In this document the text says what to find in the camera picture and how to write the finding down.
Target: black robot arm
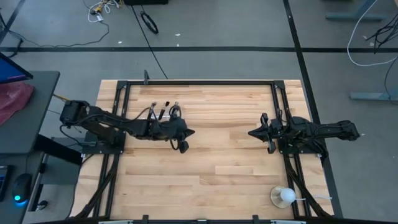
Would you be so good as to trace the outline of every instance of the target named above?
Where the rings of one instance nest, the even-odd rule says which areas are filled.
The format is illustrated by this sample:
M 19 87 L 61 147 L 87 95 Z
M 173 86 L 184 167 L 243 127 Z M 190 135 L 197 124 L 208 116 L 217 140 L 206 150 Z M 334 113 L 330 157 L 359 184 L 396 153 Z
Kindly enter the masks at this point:
M 172 143 L 173 149 L 179 149 L 181 153 L 188 150 L 188 142 L 185 138 L 191 136 L 194 130 L 187 127 L 185 120 L 181 118 L 180 107 L 176 104 L 168 121 L 160 122 L 151 107 L 144 109 L 136 118 L 126 119 L 121 116 L 103 111 L 97 106 L 90 106 L 85 101 L 67 101 L 63 108 L 60 120 L 68 128 L 81 126 L 95 134 L 101 142 L 113 145 L 120 139 L 118 132 L 125 131 L 137 139 L 151 141 L 177 141 L 177 147 Z M 149 111 L 147 119 L 138 119 L 142 113 Z
M 261 115 L 261 127 L 248 133 L 250 136 L 268 141 L 268 153 L 276 150 L 273 139 L 278 139 L 280 148 L 284 154 L 294 154 L 302 152 L 303 147 L 308 147 L 313 151 L 322 154 L 326 149 L 317 139 L 339 138 L 342 140 L 354 141 L 360 137 L 355 124 L 351 121 L 340 121 L 331 124 L 315 124 L 301 117 L 291 117 L 284 126 L 279 119 L 272 119 L 268 124 L 266 113 Z

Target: table leg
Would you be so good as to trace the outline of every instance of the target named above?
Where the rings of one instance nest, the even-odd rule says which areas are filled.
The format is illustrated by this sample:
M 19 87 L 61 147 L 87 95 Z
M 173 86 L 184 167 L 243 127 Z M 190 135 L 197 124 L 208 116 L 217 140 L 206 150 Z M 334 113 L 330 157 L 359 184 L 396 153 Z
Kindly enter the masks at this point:
M 352 100 L 378 100 L 398 101 L 398 89 L 391 91 L 391 97 L 387 93 L 349 93 Z
M 362 6 L 354 13 L 329 12 L 326 14 L 326 19 L 337 21 L 357 21 L 375 1 L 376 0 L 364 0 Z M 385 18 L 386 16 L 379 14 L 368 14 L 362 18 L 362 21 L 380 22 Z
M 65 147 L 41 134 L 37 136 L 34 150 L 42 151 L 50 156 L 63 159 L 78 166 L 81 165 L 83 160 L 80 152 Z

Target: computer mouse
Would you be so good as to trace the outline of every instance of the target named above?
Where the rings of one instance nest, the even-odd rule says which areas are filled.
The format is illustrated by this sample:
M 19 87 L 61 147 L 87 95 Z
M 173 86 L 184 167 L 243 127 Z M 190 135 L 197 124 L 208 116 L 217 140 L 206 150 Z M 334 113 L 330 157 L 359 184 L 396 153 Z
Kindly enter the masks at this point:
M 31 183 L 32 176 L 30 174 L 21 174 L 17 177 L 12 187 L 12 197 L 15 202 L 21 203 L 29 199 Z

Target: red cloth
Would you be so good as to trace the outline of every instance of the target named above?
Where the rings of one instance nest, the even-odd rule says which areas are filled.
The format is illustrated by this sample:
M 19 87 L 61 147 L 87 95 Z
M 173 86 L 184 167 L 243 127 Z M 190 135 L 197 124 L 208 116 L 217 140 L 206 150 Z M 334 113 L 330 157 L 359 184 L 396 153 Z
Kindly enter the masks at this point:
M 24 82 L 0 84 L 0 125 L 25 107 L 33 90 L 33 86 Z

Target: gray desk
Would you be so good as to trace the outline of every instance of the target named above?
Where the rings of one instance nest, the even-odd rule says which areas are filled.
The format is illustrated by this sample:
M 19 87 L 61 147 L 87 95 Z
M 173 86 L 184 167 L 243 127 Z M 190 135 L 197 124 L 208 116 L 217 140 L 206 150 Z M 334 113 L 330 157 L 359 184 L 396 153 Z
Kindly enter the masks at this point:
M 35 90 L 25 108 L 0 126 L 0 154 L 27 154 L 33 150 L 37 135 L 57 85 L 59 72 L 31 72 L 25 81 Z
M 1 223 L 22 223 L 27 207 L 18 207 L 14 203 L 11 196 L 12 183 L 26 170 L 27 173 L 32 174 L 33 188 L 45 154 L 41 151 L 33 151 L 33 148 L 60 74 L 59 72 L 31 73 L 34 79 L 26 81 L 35 86 L 30 101 L 23 110 L 18 111 L 0 126 L 0 164 L 13 166 L 4 200 L 0 202 Z

